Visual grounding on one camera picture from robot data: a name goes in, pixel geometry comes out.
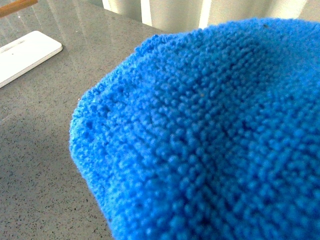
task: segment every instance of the wooden stick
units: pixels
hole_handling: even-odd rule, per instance
[[[25,9],[33,4],[36,4],[38,0],[17,0],[7,5],[0,7],[0,18],[17,12],[21,9]]]

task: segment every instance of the countertop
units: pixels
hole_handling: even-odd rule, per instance
[[[0,19],[0,46],[35,30],[63,51],[0,88],[0,239],[112,239],[70,158],[70,120],[87,89],[161,31],[80,0],[41,0]]]

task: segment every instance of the blue microfiber cloth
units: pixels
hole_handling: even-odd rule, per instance
[[[319,240],[319,97],[319,23],[155,35],[83,95],[70,152],[116,240]]]

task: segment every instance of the white rectangular object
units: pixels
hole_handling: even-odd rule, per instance
[[[61,52],[62,44],[33,31],[0,47],[0,88]]]

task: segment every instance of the microfiber cloth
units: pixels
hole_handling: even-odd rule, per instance
[[[88,90],[70,152],[116,240],[320,239],[320,23],[155,35]]]

